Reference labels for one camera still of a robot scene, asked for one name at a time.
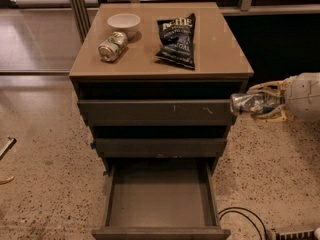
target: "cable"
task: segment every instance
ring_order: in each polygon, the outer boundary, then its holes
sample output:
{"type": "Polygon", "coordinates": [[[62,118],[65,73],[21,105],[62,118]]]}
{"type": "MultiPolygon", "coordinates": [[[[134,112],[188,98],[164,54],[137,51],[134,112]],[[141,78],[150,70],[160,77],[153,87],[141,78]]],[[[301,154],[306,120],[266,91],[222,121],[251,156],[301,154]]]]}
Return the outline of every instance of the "cable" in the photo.
{"type": "Polygon", "coordinates": [[[225,212],[224,214],[222,214],[222,215],[220,216],[219,220],[221,220],[221,219],[224,217],[224,215],[226,215],[226,214],[228,214],[228,213],[238,213],[238,214],[242,215],[243,217],[247,218],[247,219],[251,222],[251,224],[255,227],[255,229],[257,230],[257,232],[258,232],[258,234],[259,234],[259,237],[260,237],[260,240],[263,240],[263,239],[262,239],[261,232],[260,232],[260,230],[258,229],[257,225],[256,225],[247,215],[243,214],[242,212],[238,212],[238,211],[227,211],[227,212],[225,212]]]}
{"type": "Polygon", "coordinates": [[[250,211],[249,209],[242,208],[242,207],[237,207],[237,206],[233,206],[233,207],[228,207],[228,208],[225,208],[225,209],[221,210],[221,211],[219,212],[219,214],[220,214],[220,213],[223,213],[224,211],[232,210],[232,209],[243,210],[243,211],[249,212],[249,213],[251,213],[253,216],[255,216],[255,217],[260,221],[260,223],[261,223],[261,225],[262,225],[262,227],[263,227],[265,239],[268,240],[268,235],[267,235],[266,226],[264,225],[263,221],[260,219],[260,217],[259,217],[257,214],[255,214],[254,212],[250,211]]]}

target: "cabinet top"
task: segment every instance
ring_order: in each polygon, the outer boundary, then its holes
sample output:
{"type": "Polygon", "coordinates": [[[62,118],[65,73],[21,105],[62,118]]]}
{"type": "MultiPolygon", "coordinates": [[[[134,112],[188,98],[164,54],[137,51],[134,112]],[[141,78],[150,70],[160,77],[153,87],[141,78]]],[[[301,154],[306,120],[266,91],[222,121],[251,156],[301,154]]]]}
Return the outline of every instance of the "cabinet top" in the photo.
{"type": "Polygon", "coordinates": [[[245,79],[253,70],[215,3],[102,4],[71,69],[71,79],[245,79]],[[139,32],[114,63],[101,61],[98,46],[112,34],[109,17],[133,13],[139,32]],[[195,69],[159,60],[157,20],[196,15],[195,69]]]}

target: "snack bag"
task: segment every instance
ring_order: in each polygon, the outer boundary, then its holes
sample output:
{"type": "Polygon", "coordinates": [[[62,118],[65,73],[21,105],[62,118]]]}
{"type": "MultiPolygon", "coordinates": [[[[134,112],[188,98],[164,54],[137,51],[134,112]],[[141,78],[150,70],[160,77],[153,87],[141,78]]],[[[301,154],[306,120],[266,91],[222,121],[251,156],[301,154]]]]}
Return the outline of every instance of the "snack bag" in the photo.
{"type": "Polygon", "coordinates": [[[193,36],[196,23],[194,13],[185,18],[158,20],[161,50],[156,54],[160,59],[194,69],[193,36]]]}

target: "empty drawer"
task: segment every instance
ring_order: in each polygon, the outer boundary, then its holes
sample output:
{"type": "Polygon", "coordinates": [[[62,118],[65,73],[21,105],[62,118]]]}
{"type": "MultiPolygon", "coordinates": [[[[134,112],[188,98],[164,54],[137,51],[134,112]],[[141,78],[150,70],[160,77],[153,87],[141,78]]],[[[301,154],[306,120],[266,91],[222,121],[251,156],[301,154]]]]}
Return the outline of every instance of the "empty drawer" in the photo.
{"type": "Polygon", "coordinates": [[[229,100],[80,100],[89,126],[230,125],[229,100]]]}
{"type": "Polygon", "coordinates": [[[206,159],[116,159],[107,183],[108,240],[225,240],[206,159]]]}

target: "power cord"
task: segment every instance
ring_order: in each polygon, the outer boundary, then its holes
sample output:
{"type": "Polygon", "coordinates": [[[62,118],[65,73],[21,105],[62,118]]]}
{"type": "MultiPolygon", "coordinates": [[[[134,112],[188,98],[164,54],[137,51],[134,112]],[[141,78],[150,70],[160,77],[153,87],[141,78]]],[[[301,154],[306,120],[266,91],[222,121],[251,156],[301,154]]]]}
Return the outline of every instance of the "power cord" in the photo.
{"type": "Polygon", "coordinates": [[[221,211],[219,212],[219,215],[221,215],[219,219],[221,220],[221,219],[222,219],[226,214],[228,214],[228,213],[237,213],[237,214],[240,214],[240,215],[242,215],[243,217],[245,217],[247,220],[249,220],[249,221],[251,222],[251,224],[255,227],[255,229],[256,229],[257,232],[258,232],[259,237],[260,237],[260,240],[263,240],[262,235],[261,235],[261,232],[260,232],[260,230],[258,229],[257,225],[256,225],[247,215],[245,215],[244,213],[239,212],[239,211],[237,211],[237,210],[243,210],[243,211],[246,211],[246,212],[252,214],[253,216],[255,216],[255,217],[260,221],[260,223],[261,223],[261,225],[262,225],[262,227],[263,227],[265,239],[268,240],[267,230],[266,230],[266,227],[265,227],[263,221],[260,219],[260,217],[259,217],[257,214],[255,214],[254,212],[250,211],[249,209],[242,208],[242,207],[228,207],[228,208],[225,208],[225,209],[223,209],[223,210],[221,210],[221,211]]]}

